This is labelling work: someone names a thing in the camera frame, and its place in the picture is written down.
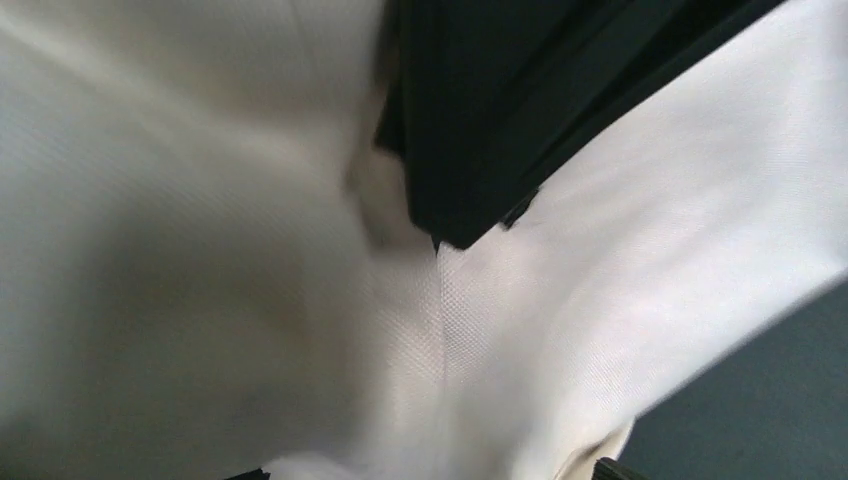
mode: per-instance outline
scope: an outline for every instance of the textured fabric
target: textured fabric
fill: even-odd
[[[585,480],[848,269],[848,4],[793,0],[434,255],[379,0],[0,0],[11,478]]]

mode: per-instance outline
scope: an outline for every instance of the clothing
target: clothing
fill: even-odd
[[[848,270],[848,2],[438,255],[369,148],[382,10],[0,0],[0,476],[584,480]]]

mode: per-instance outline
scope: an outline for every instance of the white fabric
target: white fabric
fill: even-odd
[[[367,148],[382,7],[0,0],[0,476],[585,479],[848,269],[848,2],[438,257]]]

